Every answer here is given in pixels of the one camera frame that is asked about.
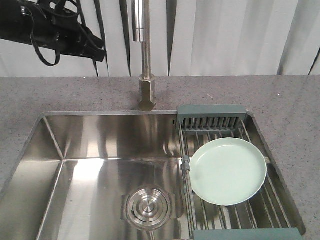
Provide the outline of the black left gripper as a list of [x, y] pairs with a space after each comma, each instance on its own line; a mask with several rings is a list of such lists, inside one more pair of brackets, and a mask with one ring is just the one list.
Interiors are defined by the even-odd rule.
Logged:
[[39, 8], [48, 23], [47, 30], [56, 41], [54, 47], [61, 54], [97, 62], [105, 59], [104, 42], [85, 26], [80, 4], [40, 4]]

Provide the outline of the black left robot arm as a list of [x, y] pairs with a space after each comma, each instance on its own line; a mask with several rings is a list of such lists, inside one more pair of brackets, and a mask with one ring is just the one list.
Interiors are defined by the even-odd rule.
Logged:
[[102, 62], [104, 42], [78, 21], [77, 0], [2, 0], [0, 38], [33, 46], [47, 66], [56, 66], [62, 55]]

